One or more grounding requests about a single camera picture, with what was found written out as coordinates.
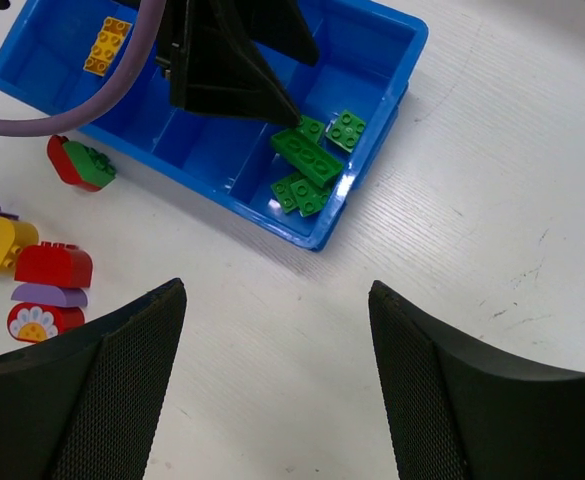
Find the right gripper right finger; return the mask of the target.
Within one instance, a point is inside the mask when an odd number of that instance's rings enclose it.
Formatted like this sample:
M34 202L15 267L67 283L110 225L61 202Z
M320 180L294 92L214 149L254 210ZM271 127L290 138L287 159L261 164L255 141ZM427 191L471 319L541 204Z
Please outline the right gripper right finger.
M498 349L381 281L368 310L402 479L585 479L585 372Z

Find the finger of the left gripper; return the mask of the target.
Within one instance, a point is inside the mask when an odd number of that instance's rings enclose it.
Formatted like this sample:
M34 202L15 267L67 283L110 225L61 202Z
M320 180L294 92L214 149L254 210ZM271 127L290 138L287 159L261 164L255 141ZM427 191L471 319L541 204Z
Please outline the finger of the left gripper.
M169 101L184 111L296 126L300 111L268 64L220 60L217 1L169 1L161 20L161 73Z
M297 1L217 1L224 46L220 60L232 66L267 67L256 44L314 66L320 50Z

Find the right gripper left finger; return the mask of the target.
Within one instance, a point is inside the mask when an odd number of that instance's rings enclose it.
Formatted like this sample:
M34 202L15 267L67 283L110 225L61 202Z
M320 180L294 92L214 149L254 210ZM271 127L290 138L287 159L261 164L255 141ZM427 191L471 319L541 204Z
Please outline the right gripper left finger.
M172 279L0 355L0 479L141 479L184 323Z

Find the small green lego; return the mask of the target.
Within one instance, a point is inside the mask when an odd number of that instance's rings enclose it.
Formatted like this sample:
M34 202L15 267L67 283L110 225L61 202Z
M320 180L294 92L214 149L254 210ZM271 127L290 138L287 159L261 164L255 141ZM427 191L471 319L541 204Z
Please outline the small green lego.
M366 122L349 110L344 110L331 123L326 137L347 153L352 153L366 127Z

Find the long green lego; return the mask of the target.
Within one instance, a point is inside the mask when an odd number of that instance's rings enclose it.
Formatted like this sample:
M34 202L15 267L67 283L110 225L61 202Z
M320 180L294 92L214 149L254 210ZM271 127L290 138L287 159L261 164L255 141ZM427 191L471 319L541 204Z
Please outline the long green lego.
M325 125L302 115L295 128L281 130L270 138L270 144L281 157L320 188L332 186L343 164L320 143Z

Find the green number two lego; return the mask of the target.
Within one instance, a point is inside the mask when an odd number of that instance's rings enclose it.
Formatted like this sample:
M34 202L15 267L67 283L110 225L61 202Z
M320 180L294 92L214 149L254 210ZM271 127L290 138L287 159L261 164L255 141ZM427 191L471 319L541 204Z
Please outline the green number two lego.
M334 183L320 187L299 172L292 173L270 185L274 199L285 214L298 211L302 217L320 212L327 204Z

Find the red green curved lego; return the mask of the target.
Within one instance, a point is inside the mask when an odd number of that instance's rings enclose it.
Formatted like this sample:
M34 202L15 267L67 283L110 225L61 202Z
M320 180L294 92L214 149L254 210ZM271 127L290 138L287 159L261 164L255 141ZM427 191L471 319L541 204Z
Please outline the red green curved lego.
M51 136L46 152L59 178L70 186L98 192L116 178L105 154L65 136Z

